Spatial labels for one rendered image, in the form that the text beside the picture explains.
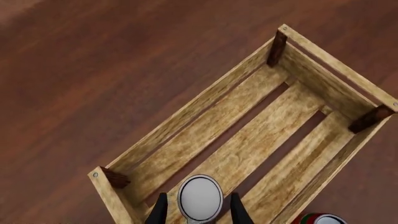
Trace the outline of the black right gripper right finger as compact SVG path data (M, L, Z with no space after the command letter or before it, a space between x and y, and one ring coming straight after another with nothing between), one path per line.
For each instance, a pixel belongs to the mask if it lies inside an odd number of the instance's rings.
M230 210L233 224L252 224L251 217L236 192L231 194Z

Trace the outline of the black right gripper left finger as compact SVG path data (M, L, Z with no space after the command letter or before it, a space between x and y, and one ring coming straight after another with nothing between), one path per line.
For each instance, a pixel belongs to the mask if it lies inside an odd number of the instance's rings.
M145 224L165 224L167 219L168 201L167 194L162 192L145 220Z

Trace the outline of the wooden slat tray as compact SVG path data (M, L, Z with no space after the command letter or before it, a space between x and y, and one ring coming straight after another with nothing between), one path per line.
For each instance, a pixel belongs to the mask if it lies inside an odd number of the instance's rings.
M166 223L187 178L231 194L252 222L291 224L398 113L398 100L287 25L106 167L89 174L116 224L145 224L159 194Z

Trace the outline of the silver-topped tin can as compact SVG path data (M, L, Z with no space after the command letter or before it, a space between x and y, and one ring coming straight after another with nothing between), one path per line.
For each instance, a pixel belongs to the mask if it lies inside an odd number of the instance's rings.
M186 224L215 221L223 206L223 191L209 175L193 175L181 184L177 194L178 208Z

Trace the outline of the red and green tin can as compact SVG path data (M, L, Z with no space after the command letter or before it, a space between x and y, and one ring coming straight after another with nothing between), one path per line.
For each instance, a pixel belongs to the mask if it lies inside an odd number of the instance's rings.
M299 215L291 224L347 224L347 222L334 214L307 213Z

